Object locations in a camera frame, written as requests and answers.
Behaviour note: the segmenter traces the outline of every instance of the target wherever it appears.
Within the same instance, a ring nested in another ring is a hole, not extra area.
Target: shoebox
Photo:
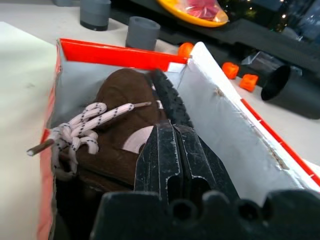
[[[262,204],[284,189],[320,192],[320,178],[242,99],[206,46],[189,59],[177,55],[72,39],[57,41],[55,81],[49,95],[42,141],[49,129],[68,122],[92,103],[114,71],[161,69],[177,89],[202,140],[222,160],[241,198]],[[49,239],[56,214],[50,148],[40,153],[42,199],[37,238]]]

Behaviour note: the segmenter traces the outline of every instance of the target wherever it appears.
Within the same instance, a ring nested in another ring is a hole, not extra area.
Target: shoe sole
[[[185,104],[167,76],[159,69],[150,72],[148,76],[152,80],[164,112],[171,123],[193,128]]]

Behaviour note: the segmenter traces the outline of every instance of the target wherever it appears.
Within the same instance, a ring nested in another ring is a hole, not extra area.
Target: shoelace
[[[69,179],[77,172],[78,162],[76,151],[81,145],[87,144],[88,152],[90,154],[96,154],[99,151],[97,142],[98,134],[92,129],[116,118],[119,115],[130,112],[134,108],[149,106],[150,104],[151,102],[136,104],[127,103],[108,112],[106,112],[107,105],[102,102],[90,104],[81,114],[71,119],[68,123],[62,123],[58,127],[51,129],[48,140],[45,143],[31,148],[27,153],[28,155],[33,156],[53,144],[52,162],[55,171],[61,177]],[[67,147],[69,147],[68,155],[70,158],[70,172],[63,171],[59,162],[60,151]]]

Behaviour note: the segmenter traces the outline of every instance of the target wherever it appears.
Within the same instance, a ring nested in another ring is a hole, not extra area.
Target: black cylinder
[[[320,80],[312,74],[300,76],[288,65],[270,75],[261,98],[309,119],[320,119]]]
[[[106,31],[110,7],[110,0],[80,0],[80,24],[90,30]]]
[[[154,51],[160,28],[158,23],[150,19],[140,16],[130,17],[125,46]]]

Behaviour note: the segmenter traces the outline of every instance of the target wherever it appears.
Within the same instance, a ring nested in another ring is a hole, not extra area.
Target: white table
[[[124,46],[127,26],[110,20],[95,32],[79,24],[79,7],[57,7],[50,0],[0,0],[0,239],[34,240],[40,202],[39,159],[25,150],[39,140],[47,93],[56,62],[56,39],[71,38]],[[158,40],[156,51],[176,53]],[[239,94],[304,159],[320,164],[320,122],[265,104],[260,88]]]

